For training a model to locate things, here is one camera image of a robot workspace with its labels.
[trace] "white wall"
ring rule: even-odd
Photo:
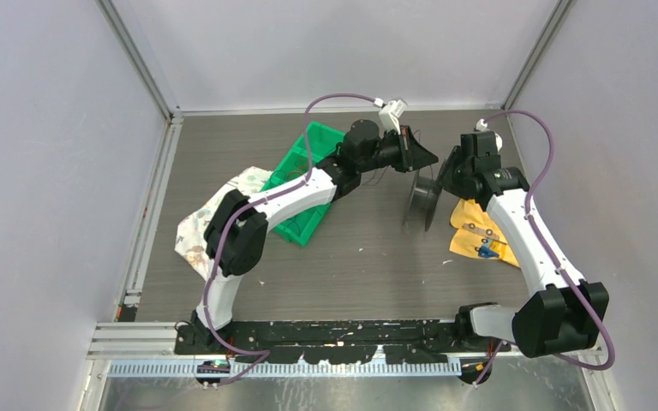
[[[95,2],[0,2],[0,409],[75,405],[164,132]]]
[[[611,295],[620,409],[658,409],[658,1],[579,0],[517,108],[558,136],[538,202],[567,254]],[[543,134],[513,125],[535,176]]]
[[[499,105],[556,1],[116,3],[183,110],[246,110],[303,108],[329,92]]]

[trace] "green tray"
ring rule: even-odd
[[[308,125],[308,141],[311,145],[311,157],[314,164],[333,152],[337,147],[337,143],[340,143],[343,139],[344,132],[327,127],[324,124],[311,122]],[[276,170],[273,171],[261,191],[266,191],[303,176],[307,171],[307,164],[306,146],[302,134],[284,159],[281,160]],[[295,242],[304,247],[328,209],[329,204],[326,204],[300,212],[274,227],[273,232],[281,235],[286,241]]]

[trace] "concrete floor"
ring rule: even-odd
[[[441,163],[459,144],[460,134],[471,131],[477,119],[490,112],[410,111],[403,114],[402,123],[420,131],[422,144]],[[312,116],[340,130],[361,118],[379,122],[375,113]],[[504,137],[503,164],[520,167],[507,121],[499,119],[491,126]],[[188,318],[204,281],[173,250],[178,223],[247,167],[273,170],[301,127],[301,115],[292,114],[185,119],[138,321]],[[362,182],[371,175],[367,173]],[[528,293],[519,269],[448,251],[455,232],[448,218],[456,197],[441,195],[429,232],[424,232],[419,220],[402,229],[411,181],[411,174],[389,169],[376,186],[360,187],[333,203],[306,247],[269,233],[263,259],[242,280],[234,318],[450,319],[464,304],[496,301],[509,307],[523,305]]]

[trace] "wire spool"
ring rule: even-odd
[[[420,176],[420,171],[416,171],[404,208],[403,227],[420,218],[425,221],[425,231],[428,231],[435,217],[435,207],[438,205],[441,190],[442,187],[433,179]]]

